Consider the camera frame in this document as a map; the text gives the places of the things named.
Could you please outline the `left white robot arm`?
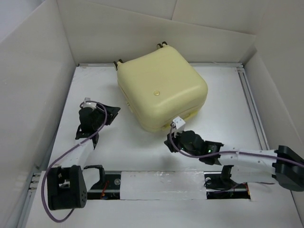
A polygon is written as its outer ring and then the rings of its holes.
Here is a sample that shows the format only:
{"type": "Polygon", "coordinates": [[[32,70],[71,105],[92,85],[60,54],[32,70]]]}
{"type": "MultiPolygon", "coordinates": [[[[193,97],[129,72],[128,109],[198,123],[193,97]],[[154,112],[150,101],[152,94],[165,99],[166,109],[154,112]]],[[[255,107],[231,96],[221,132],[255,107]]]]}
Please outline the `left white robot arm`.
{"type": "Polygon", "coordinates": [[[110,125],[119,107],[83,102],[80,105],[80,125],[76,131],[73,151],[53,165],[47,174],[47,199],[50,210],[83,208],[87,200],[117,200],[120,198],[121,174],[105,172],[101,164],[85,165],[99,140],[99,130],[110,125]]]}

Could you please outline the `metal base rail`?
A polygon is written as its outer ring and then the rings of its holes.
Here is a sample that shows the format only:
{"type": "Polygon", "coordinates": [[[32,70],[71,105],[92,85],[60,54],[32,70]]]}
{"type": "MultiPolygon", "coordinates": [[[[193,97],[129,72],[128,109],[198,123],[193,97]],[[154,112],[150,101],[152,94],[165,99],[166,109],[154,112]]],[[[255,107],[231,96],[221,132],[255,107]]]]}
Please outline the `metal base rail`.
{"type": "Polygon", "coordinates": [[[247,183],[224,183],[219,171],[112,171],[88,190],[89,200],[250,199],[247,183]]]}

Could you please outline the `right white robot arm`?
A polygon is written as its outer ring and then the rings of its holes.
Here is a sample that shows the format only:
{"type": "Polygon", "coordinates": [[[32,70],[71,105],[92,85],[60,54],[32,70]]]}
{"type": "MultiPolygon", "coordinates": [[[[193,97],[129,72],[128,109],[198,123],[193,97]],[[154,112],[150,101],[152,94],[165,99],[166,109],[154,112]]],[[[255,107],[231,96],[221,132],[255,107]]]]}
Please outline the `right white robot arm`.
{"type": "Polygon", "coordinates": [[[206,165],[222,166],[219,181],[225,187],[243,182],[269,182],[302,192],[304,160],[288,146],[275,150],[223,151],[220,142],[205,141],[193,131],[169,133],[164,144],[170,152],[198,159],[206,165]]]}

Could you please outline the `yellow hard-shell suitcase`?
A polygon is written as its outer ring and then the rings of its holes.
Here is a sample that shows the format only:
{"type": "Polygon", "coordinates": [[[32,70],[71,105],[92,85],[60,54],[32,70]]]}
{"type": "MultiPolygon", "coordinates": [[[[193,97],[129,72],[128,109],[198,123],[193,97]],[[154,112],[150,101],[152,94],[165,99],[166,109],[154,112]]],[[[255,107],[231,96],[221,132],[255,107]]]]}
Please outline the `yellow hard-shell suitcase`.
{"type": "Polygon", "coordinates": [[[177,116],[191,119],[206,102],[206,81],[167,42],[142,57],[119,59],[114,67],[129,109],[148,132],[168,128],[177,116]]]}

